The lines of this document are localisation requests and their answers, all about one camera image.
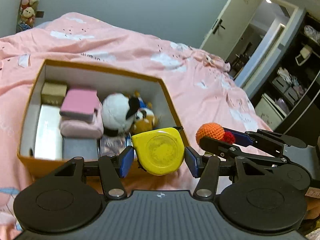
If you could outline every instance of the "gray ribbed panel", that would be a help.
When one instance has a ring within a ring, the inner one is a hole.
[[[110,202],[92,224],[55,236],[24,232],[17,240],[302,240],[297,232],[255,236],[228,224],[210,202],[188,191],[134,191]]]

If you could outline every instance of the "door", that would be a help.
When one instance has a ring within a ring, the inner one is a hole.
[[[226,60],[261,1],[228,0],[200,48]]]

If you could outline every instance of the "metal screw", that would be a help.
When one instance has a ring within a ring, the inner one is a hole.
[[[112,197],[121,197],[124,194],[124,191],[120,188],[113,188],[109,190],[108,194]]]
[[[198,189],[196,193],[200,197],[210,197],[212,194],[212,192],[206,188]]]

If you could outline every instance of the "pink case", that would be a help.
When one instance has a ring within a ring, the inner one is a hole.
[[[60,122],[60,132],[65,137],[73,138],[92,138],[98,139],[103,135],[103,123],[101,117],[102,104],[98,111],[93,116],[92,123],[87,123],[80,120],[72,120],[67,117],[62,117]]]
[[[96,90],[70,89],[60,108],[60,115],[72,119],[92,122],[100,101]]]

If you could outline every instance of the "pink bedsheet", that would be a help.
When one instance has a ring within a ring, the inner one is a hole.
[[[239,131],[269,127],[256,116],[243,90],[229,78],[229,64],[207,52],[68,13],[45,29],[0,39],[0,239],[20,231],[13,215],[14,197],[32,178],[16,156],[22,115],[30,88],[45,58],[112,65],[164,80],[190,144],[197,129],[217,122]],[[257,153],[254,148],[247,152]],[[131,169],[124,185],[132,189],[189,189],[197,183],[185,164],[157,177]]]

